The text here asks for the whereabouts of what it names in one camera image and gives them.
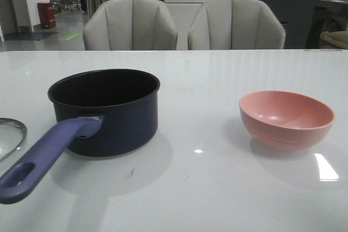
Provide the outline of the pink plastic bowl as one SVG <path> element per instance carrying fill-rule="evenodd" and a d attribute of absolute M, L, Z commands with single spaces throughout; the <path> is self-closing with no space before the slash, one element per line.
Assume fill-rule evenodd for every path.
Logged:
<path fill-rule="evenodd" d="M 281 150 L 300 150 L 319 143 L 335 120 L 325 103 L 288 91 L 256 91 L 239 101 L 246 130 L 257 141 Z"/>

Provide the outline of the glass lid blue knob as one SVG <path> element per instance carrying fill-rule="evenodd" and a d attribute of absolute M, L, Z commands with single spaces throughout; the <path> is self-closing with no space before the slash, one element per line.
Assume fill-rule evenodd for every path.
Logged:
<path fill-rule="evenodd" d="M 1 161 L 20 150 L 27 137 L 27 127 L 21 121 L 1 118 Z"/>

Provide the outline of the left grey upholstered chair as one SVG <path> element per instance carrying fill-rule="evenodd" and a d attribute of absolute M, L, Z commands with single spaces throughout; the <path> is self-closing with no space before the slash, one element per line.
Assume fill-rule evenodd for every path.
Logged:
<path fill-rule="evenodd" d="M 109 0 L 83 30 L 87 51 L 171 51 L 177 29 L 167 5 L 159 0 Z"/>

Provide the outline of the grey upholstered chair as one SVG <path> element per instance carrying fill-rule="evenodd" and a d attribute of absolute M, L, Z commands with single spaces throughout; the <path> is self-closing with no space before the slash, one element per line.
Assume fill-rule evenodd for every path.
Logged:
<path fill-rule="evenodd" d="M 284 27 L 262 1 L 211 0 L 194 16 L 188 49 L 282 49 L 285 36 Z"/>
<path fill-rule="evenodd" d="M 83 30 L 87 51 L 171 51 L 177 29 L 167 5 L 159 0 L 109 0 Z"/>

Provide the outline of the right grey upholstered chair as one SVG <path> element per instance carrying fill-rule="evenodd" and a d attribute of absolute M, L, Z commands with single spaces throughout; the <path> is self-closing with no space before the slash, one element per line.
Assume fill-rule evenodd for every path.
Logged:
<path fill-rule="evenodd" d="M 194 16 L 188 49 L 282 49 L 285 36 L 284 27 L 262 1 L 211 0 Z"/>

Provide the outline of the red trash bin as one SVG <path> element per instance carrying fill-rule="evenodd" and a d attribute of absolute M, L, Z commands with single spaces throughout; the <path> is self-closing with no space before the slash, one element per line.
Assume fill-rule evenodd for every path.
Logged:
<path fill-rule="evenodd" d="M 37 6 L 41 28 L 50 29 L 56 27 L 53 4 L 51 2 L 39 2 Z"/>

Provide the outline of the olive cushion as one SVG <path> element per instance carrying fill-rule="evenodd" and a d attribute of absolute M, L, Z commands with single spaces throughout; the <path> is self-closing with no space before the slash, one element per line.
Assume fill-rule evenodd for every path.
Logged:
<path fill-rule="evenodd" d="M 348 31 L 322 32 L 320 47 L 326 49 L 347 49 Z"/>

